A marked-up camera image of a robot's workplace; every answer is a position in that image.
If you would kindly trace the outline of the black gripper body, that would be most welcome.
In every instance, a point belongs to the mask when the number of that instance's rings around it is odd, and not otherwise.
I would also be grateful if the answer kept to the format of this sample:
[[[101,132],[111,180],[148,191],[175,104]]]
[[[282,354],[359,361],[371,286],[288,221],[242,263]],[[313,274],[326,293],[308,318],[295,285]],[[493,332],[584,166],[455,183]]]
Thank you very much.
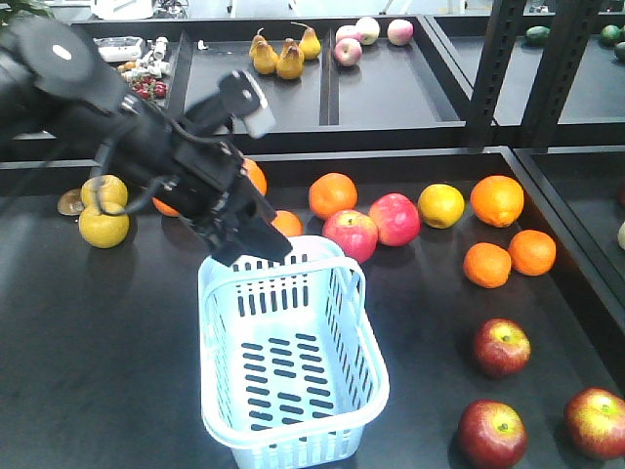
[[[256,189],[231,138],[233,121],[238,119],[233,73],[220,79],[217,92],[186,113],[163,115],[171,133],[169,156],[177,168],[166,199],[210,253],[219,233],[238,232],[243,192]]]

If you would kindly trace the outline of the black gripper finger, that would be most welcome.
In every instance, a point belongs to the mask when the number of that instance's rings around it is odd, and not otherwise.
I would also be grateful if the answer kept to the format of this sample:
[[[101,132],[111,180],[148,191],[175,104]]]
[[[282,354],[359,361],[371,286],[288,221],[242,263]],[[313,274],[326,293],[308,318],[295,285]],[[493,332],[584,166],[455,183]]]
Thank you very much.
[[[254,246],[250,235],[248,230],[219,233],[212,258],[225,266],[230,266],[242,255],[251,255]]]
[[[256,189],[244,190],[242,206],[238,210],[238,240],[245,254],[278,262],[291,252],[290,241],[271,223],[274,215]]]

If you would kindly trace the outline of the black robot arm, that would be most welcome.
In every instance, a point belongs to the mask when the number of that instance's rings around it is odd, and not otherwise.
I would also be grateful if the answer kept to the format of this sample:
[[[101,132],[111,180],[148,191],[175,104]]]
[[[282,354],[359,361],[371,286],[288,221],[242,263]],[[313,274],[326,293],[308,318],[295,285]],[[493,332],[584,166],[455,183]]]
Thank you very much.
[[[236,70],[215,94],[176,116],[133,92],[83,31],[49,18],[1,29],[1,137],[47,131],[93,149],[101,173],[142,187],[177,210],[230,265],[243,255],[282,260],[291,250],[274,210],[255,188],[230,125],[259,138],[274,119],[254,77]]]

